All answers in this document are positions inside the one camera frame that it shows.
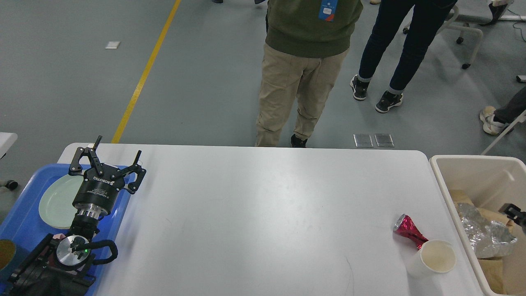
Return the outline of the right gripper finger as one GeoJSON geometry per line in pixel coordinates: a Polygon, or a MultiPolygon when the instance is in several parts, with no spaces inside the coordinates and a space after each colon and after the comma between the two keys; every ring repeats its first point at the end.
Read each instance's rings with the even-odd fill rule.
{"type": "Polygon", "coordinates": [[[514,221],[522,230],[526,229],[526,212],[521,211],[518,206],[512,203],[506,203],[499,208],[498,212],[514,221]]]}

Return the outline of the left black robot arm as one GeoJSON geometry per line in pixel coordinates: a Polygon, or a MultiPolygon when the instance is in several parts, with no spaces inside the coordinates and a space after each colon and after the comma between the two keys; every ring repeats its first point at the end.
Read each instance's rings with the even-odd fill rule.
{"type": "Polygon", "coordinates": [[[100,161],[97,147],[79,147],[69,165],[39,169],[1,225],[17,251],[4,270],[4,296],[92,296],[115,243],[130,196],[146,176],[141,150],[129,166],[100,161]]]}

